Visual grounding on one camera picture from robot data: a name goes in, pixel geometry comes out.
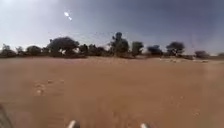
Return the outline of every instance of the treeline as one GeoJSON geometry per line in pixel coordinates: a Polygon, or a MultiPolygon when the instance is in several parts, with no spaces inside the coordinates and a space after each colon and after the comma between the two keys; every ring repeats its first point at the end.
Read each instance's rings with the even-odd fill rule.
{"type": "MultiPolygon", "coordinates": [[[[182,42],[171,42],[166,46],[166,51],[162,51],[159,45],[147,47],[147,52],[143,53],[145,47],[142,42],[132,42],[131,46],[128,41],[122,37],[121,32],[117,32],[112,37],[112,41],[108,44],[109,49],[98,47],[95,44],[80,44],[78,41],[70,37],[59,37],[50,39],[50,43],[46,47],[38,47],[35,45],[29,46],[26,49],[22,47],[16,48],[13,51],[10,46],[3,45],[0,52],[0,58],[13,57],[35,57],[49,56],[60,58],[85,58],[88,56],[105,56],[105,57],[120,57],[120,58],[136,58],[138,56],[145,57],[178,57],[185,59],[207,59],[210,55],[206,51],[195,51],[194,55],[183,55],[185,45],[182,42]]],[[[224,58],[224,53],[220,53],[218,57],[224,58]]]]}

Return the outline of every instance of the sky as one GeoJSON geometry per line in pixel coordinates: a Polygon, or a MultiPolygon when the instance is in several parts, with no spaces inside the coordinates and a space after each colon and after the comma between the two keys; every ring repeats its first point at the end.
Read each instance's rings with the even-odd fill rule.
{"type": "Polygon", "coordinates": [[[122,32],[129,43],[181,41],[188,52],[221,52],[223,12],[223,0],[0,0],[0,45],[46,46],[70,36],[105,46],[122,32]]]}

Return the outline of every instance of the sandy ground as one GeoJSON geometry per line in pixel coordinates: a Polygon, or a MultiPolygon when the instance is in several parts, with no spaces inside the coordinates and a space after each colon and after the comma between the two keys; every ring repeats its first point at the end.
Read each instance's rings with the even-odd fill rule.
{"type": "Polygon", "coordinates": [[[0,60],[0,103],[15,128],[223,128],[224,63],[0,60]]]}

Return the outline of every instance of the tree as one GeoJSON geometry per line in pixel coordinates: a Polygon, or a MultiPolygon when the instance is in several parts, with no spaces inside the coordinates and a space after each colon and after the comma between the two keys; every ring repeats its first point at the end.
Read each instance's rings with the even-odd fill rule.
{"type": "Polygon", "coordinates": [[[79,46],[79,52],[81,54],[84,54],[85,56],[87,56],[88,55],[88,52],[89,52],[88,46],[86,44],[80,45],[79,46]]]}
{"type": "Polygon", "coordinates": [[[23,48],[21,46],[19,46],[18,48],[16,48],[17,51],[17,55],[20,57],[23,57],[26,55],[25,51],[23,50],[23,48]]]}
{"type": "Polygon", "coordinates": [[[144,47],[142,42],[135,41],[132,43],[132,55],[136,57],[142,54],[142,48],[144,47]]]}
{"type": "Polygon", "coordinates": [[[178,57],[184,52],[185,46],[182,42],[171,42],[166,48],[170,56],[178,57]]]}
{"type": "Polygon", "coordinates": [[[129,44],[126,39],[122,38],[122,33],[117,32],[115,37],[112,37],[113,41],[110,43],[110,51],[113,55],[116,56],[123,56],[125,53],[128,53],[129,50],[129,44]]]}
{"type": "Polygon", "coordinates": [[[209,54],[206,51],[195,51],[196,58],[199,59],[206,59],[209,57],[209,54]]]}
{"type": "Polygon", "coordinates": [[[89,55],[90,56],[102,56],[106,50],[103,47],[97,47],[95,44],[89,45],[89,55]]]}
{"type": "Polygon", "coordinates": [[[149,46],[147,47],[147,50],[150,55],[152,56],[162,56],[163,51],[160,49],[159,45],[149,46]]]}
{"type": "Polygon", "coordinates": [[[224,57],[224,52],[219,53],[218,57],[222,57],[223,58],[224,57]]]}
{"type": "Polygon", "coordinates": [[[41,55],[41,48],[35,45],[29,46],[26,48],[26,53],[29,56],[40,56],[41,55]]]}
{"type": "Polygon", "coordinates": [[[42,55],[44,55],[44,56],[49,55],[49,52],[50,52],[50,50],[49,50],[49,48],[47,48],[47,47],[43,47],[43,48],[41,49],[41,53],[42,53],[42,55]]]}
{"type": "Polygon", "coordinates": [[[54,57],[59,57],[62,55],[61,51],[65,51],[66,56],[73,56],[74,50],[78,48],[79,42],[74,41],[70,37],[59,37],[54,40],[50,40],[47,48],[54,57]]]}
{"type": "Polygon", "coordinates": [[[16,57],[16,52],[11,50],[9,45],[3,44],[2,51],[0,53],[0,56],[3,58],[11,58],[16,57]]]}

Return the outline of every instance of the white object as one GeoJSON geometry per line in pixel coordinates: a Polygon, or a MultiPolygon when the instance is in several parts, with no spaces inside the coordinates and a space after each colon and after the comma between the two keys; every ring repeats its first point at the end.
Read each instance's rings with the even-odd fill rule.
{"type": "Polygon", "coordinates": [[[69,13],[68,13],[68,12],[64,12],[64,15],[65,15],[66,17],[69,17],[69,13]]]}
{"type": "Polygon", "coordinates": [[[149,128],[149,127],[145,123],[142,123],[141,128],[149,128]]]}
{"type": "Polygon", "coordinates": [[[75,120],[72,120],[69,125],[68,125],[68,128],[74,128],[75,127],[75,123],[76,121],[75,120]]]}

